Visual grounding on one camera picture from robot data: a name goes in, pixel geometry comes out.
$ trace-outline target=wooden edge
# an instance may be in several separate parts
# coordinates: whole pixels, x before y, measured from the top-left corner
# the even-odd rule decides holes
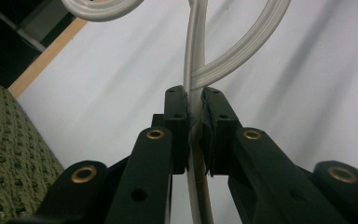
[[[87,22],[76,18],[68,27],[43,51],[42,54],[11,84],[8,91],[18,98],[25,89],[39,76],[60,51],[72,40]]]

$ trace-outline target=dark floor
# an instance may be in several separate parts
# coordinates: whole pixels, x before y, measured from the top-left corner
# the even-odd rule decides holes
[[[29,13],[32,8],[23,11],[17,10],[18,18]],[[72,22],[73,16],[67,16],[42,40],[44,46],[48,46],[52,41]],[[25,69],[40,55],[40,52],[33,48],[26,40],[22,39],[7,24],[0,20],[0,85],[8,88]]]

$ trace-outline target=white surface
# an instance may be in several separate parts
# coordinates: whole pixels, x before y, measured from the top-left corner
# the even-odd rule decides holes
[[[206,61],[231,47],[265,1],[210,0]],[[89,22],[19,101],[67,167],[111,165],[162,113],[164,92],[182,83],[186,0],[144,1],[129,15]],[[213,85],[244,126],[266,131],[294,163],[358,168],[358,1],[293,0],[257,54]],[[210,179],[215,223],[240,223],[224,177]],[[191,223],[186,178],[174,179],[172,223]]]

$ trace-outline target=round metal fastener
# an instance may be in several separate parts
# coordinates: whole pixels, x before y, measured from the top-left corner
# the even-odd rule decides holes
[[[261,138],[260,132],[248,130],[243,133],[243,136],[247,139],[258,140]]]
[[[335,179],[344,183],[353,184],[357,182],[357,176],[347,168],[332,166],[327,169],[327,172]]]
[[[77,184],[83,184],[91,181],[97,175],[97,169],[93,165],[90,166],[83,166],[78,168],[72,174],[72,182]]]
[[[164,137],[164,132],[162,130],[151,130],[147,132],[147,137],[150,139],[160,139]]]

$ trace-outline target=knitted textile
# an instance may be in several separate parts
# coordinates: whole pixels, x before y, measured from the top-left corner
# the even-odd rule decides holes
[[[20,105],[0,86],[0,223],[34,213],[61,172]]]

